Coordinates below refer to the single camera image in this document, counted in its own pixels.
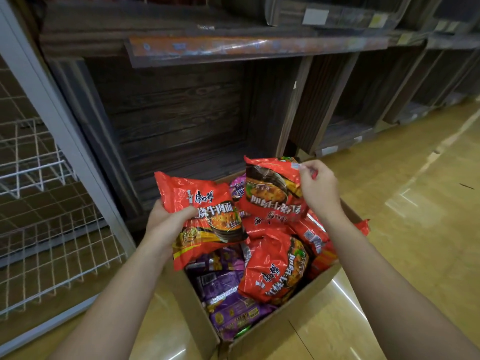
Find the forearm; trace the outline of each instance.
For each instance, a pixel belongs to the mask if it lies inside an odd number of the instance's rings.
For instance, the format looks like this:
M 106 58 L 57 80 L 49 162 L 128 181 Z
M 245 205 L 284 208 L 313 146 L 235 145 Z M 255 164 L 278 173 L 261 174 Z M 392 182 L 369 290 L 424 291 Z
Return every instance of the forearm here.
M 140 246 L 52 359 L 128 359 L 169 254 Z
M 479 351 L 344 214 L 324 218 L 340 263 L 389 360 L 478 359 Z

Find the glossy floor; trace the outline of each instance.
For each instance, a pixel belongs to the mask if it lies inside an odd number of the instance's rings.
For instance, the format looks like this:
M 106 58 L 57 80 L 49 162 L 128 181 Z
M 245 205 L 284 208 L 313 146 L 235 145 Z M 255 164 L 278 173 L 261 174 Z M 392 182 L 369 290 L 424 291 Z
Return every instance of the glossy floor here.
M 480 103 L 455 106 L 324 158 L 340 181 L 343 199 L 363 218 L 371 218 L 369 240 L 477 345 L 479 116 Z M 8 358 L 47 356 L 79 320 Z M 278 330 L 286 340 L 260 346 L 257 359 L 385 358 L 343 271 Z M 131 358 L 200 358 L 161 280 Z

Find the purple instant noodle packet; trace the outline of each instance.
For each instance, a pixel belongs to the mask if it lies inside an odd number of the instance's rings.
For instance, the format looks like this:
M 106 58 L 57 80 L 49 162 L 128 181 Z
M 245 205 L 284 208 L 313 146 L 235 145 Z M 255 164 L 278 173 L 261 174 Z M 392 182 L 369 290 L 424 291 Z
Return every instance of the purple instant noodle packet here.
M 210 254 L 203 254 L 195 262 L 190 262 L 185 266 L 185 269 L 199 273 L 243 270 L 244 268 L 245 261 L 232 248 L 220 248 Z
M 255 302 L 235 291 L 228 295 L 210 315 L 210 321 L 224 341 L 233 341 L 239 331 L 260 321 L 276 307 Z
M 200 300 L 208 301 L 238 287 L 243 271 L 211 272 L 197 278 Z
M 233 202 L 237 202 L 245 193 L 245 181 L 247 180 L 247 174 L 236 177 L 230 183 L 230 193 L 232 194 Z

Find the hand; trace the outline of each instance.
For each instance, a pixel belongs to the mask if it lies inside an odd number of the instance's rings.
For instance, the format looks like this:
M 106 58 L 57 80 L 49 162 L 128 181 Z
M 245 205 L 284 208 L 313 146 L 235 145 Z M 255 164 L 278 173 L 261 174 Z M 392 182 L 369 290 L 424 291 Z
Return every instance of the hand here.
M 140 246 L 148 247 L 148 250 L 156 251 L 162 257 L 171 257 L 172 242 L 182 230 L 183 224 L 197 215 L 198 210 L 193 206 L 175 213 L 168 213 L 162 201 L 158 199 L 148 216 L 145 236 Z
M 312 178 L 310 170 L 316 170 Z M 338 181 L 333 172 L 320 160 L 309 160 L 300 166 L 300 182 L 303 198 L 320 221 L 345 216 L 340 204 Z

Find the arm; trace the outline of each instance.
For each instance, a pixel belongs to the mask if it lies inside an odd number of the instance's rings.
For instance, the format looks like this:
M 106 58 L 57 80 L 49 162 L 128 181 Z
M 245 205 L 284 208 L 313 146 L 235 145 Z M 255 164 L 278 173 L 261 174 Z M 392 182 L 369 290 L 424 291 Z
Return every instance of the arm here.
M 158 200 L 140 246 L 50 358 L 128 359 L 171 243 L 196 214 L 194 207 L 170 214 Z
M 312 179 L 308 168 L 318 171 Z M 480 351 L 348 220 L 337 179 L 319 160 L 303 163 L 302 191 L 325 226 L 358 302 L 389 360 L 480 359 Z

